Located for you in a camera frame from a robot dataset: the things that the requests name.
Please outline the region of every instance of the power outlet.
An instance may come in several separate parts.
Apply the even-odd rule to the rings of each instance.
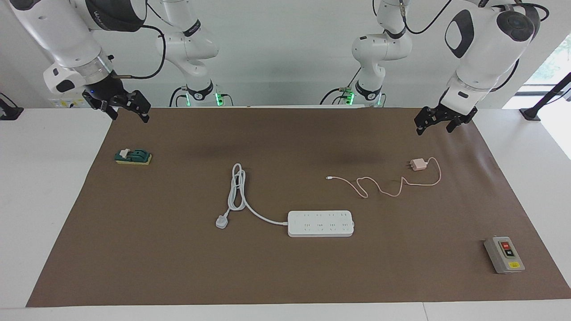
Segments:
[[[342,238],[353,235],[349,211],[291,211],[288,235],[293,238]]]

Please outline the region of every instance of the switch box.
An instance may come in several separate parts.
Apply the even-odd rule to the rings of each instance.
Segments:
[[[507,236],[494,237],[484,241],[484,246],[499,274],[510,274],[525,270],[512,240]]]

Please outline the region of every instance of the brown table mat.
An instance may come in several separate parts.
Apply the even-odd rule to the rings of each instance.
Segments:
[[[435,302],[571,298],[476,126],[418,137],[416,109],[121,111],[44,266],[28,307],[147,304]],[[124,148],[149,166],[118,165]],[[360,199],[328,175],[432,183]],[[231,169],[277,221],[291,210],[350,210],[350,238],[290,238],[227,208]],[[494,273],[482,240],[510,236],[526,271]]]

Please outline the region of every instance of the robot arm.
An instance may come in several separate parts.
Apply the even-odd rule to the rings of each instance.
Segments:
[[[166,60],[183,73],[191,106],[216,106],[220,97],[210,79],[208,69],[200,60],[218,55],[213,35],[202,26],[189,1],[162,0],[168,22],[179,31],[167,37]],[[162,42],[156,47],[162,51]]]
[[[442,121],[450,121],[451,133],[469,123],[476,104],[513,68],[540,27],[535,7],[512,5],[476,8],[459,12],[446,31],[446,43],[460,58],[460,65],[448,81],[448,89],[435,108],[424,107],[415,118],[417,133]]]
[[[137,31],[146,18],[139,0],[10,0],[12,10],[30,35],[54,58],[44,79],[54,93],[83,86],[94,109],[112,119],[112,106],[124,107],[148,121],[150,104],[139,92],[128,93],[116,78],[109,57],[91,30]]]
[[[353,42],[353,57],[361,64],[359,79],[353,92],[357,92],[355,103],[374,105],[381,96],[385,79],[385,68],[381,61],[392,61],[407,57],[412,50],[412,40],[407,33],[400,0],[382,0],[379,4],[377,22],[384,28],[382,34],[368,34]],[[403,0],[408,8],[411,0]]]

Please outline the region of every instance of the white wall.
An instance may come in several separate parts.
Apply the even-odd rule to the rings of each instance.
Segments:
[[[158,0],[149,3],[163,12]],[[416,0],[409,15],[411,28],[424,27],[444,3]],[[541,25],[540,34],[524,54],[512,81],[490,94],[480,108],[502,107],[571,32],[571,6],[567,0],[541,0],[541,4],[551,9],[552,16]],[[216,35],[220,44],[219,56],[206,64],[214,81],[233,96],[237,105],[319,103],[329,89],[346,85],[359,68],[351,55],[353,40],[380,31],[369,0],[194,0],[194,6],[203,26]],[[453,1],[429,31],[413,36],[410,57],[384,64],[389,106],[436,104],[458,64],[444,43],[444,31],[459,10],[471,6],[469,2]],[[29,37],[18,40],[23,32],[21,26],[14,23],[11,12],[0,9],[0,63],[19,65],[14,61],[26,63],[28,56],[36,57],[21,73],[36,95],[49,97],[41,79],[49,61],[37,47],[30,46]],[[169,30],[152,14],[147,23]],[[134,34],[99,31],[96,38],[108,54],[115,55],[118,73],[146,75],[159,63],[160,56],[154,49],[156,33],[151,30]],[[166,63],[154,79],[125,84],[129,90],[140,89],[153,105],[160,106],[167,104],[174,88],[183,85],[183,77]],[[20,98],[25,93],[14,95]]]

